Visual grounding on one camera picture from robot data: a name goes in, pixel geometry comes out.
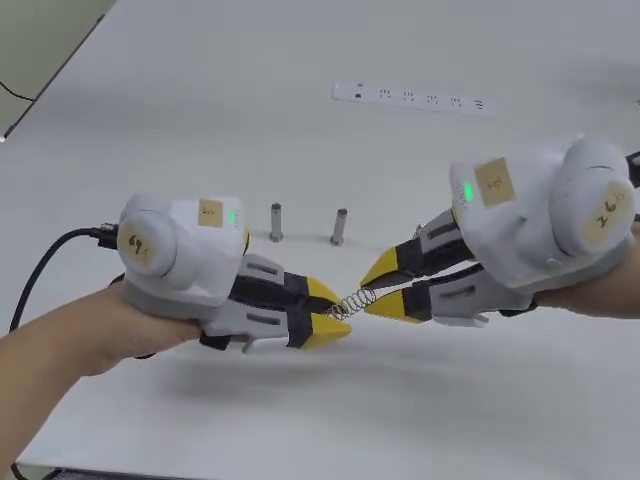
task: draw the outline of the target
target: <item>screw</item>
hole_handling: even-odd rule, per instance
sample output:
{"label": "screw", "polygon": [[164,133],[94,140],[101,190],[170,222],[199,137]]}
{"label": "screw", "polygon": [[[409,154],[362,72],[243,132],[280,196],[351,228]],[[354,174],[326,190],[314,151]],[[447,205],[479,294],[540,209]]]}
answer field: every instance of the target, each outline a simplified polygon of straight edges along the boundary
{"label": "screw", "polygon": [[413,237],[411,238],[418,238],[420,236],[420,230],[422,230],[425,227],[426,224],[424,223],[419,223],[418,226],[416,227],[416,231],[413,232]]}
{"label": "screw", "polygon": [[331,245],[333,245],[334,247],[339,247],[340,245],[342,245],[344,226],[346,223],[347,209],[341,208],[340,210],[338,210],[338,213],[336,213],[336,224],[333,227],[333,235],[331,235],[331,238],[329,239]]}
{"label": "screw", "polygon": [[269,238],[272,242],[278,243],[282,240],[282,205],[274,203],[271,205],[271,233]]}

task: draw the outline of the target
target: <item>gray plastic part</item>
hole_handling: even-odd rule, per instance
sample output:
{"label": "gray plastic part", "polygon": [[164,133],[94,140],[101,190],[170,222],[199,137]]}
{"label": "gray plastic part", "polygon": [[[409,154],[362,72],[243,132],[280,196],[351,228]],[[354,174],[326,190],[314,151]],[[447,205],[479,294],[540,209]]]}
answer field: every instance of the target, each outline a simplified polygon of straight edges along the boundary
{"label": "gray plastic part", "polygon": [[482,268],[451,282],[432,285],[429,297],[433,320],[454,326],[475,326],[474,319],[483,312],[525,310],[533,299],[531,294],[498,283]]}
{"label": "gray plastic part", "polygon": [[253,253],[247,253],[242,257],[238,275],[284,285],[284,268],[271,260]]}
{"label": "gray plastic part", "polygon": [[420,247],[424,253],[447,243],[462,240],[462,234],[450,209],[442,212],[416,233],[420,238]]}
{"label": "gray plastic part", "polygon": [[127,302],[152,316],[198,320],[208,336],[246,335],[250,338],[288,338],[285,312],[255,308],[227,300],[220,307],[196,305],[151,295],[126,277],[122,292]]}
{"label": "gray plastic part", "polygon": [[576,283],[586,282],[587,280],[601,277],[622,262],[634,245],[635,239],[630,231],[620,245],[603,255],[603,257],[595,264],[574,270],[573,272],[569,272],[564,275],[559,275],[557,277],[548,278],[540,282],[527,285],[526,287],[519,288],[518,291],[534,294],[544,290],[556,290],[558,288],[568,287],[575,285]]}

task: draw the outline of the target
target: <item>cable connector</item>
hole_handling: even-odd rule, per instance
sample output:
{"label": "cable connector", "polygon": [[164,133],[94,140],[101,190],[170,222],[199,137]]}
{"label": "cable connector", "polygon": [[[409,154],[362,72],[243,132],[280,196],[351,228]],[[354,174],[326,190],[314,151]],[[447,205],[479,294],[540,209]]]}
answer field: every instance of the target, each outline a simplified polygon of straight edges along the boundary
{"label": "cable connector", "polygon": [[96,228],[95,238],[98,239],[98,246],[109,250],[118,249],[118,224],[103,223]]}

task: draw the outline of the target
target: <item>green led light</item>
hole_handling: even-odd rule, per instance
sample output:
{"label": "green led light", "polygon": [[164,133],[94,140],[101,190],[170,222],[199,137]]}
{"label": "green led light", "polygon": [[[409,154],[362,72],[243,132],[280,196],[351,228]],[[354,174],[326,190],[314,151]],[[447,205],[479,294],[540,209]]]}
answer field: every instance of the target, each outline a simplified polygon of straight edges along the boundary
{"label": "green led light", "polygon": [[463,183],[462,188],[464,189],[464,199],[467,202],[473,200],[473,189],[471,188],[470,183]]}

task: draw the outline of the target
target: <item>power strip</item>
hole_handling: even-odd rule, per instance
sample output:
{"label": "power strip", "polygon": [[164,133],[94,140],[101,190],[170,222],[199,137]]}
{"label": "power strip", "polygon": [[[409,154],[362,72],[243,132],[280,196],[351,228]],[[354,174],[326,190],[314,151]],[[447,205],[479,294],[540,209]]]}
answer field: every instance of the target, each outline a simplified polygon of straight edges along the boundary
{"label": "power strip", "polygon": [[493,102],[459,95],[413,92],[404,88],[370,85],[358,82],[340,82],[333,85],[334,100],[353,103],[374,103],[394,107],[425,110],[438,113],[457,113],[479,117],[495,117]]}

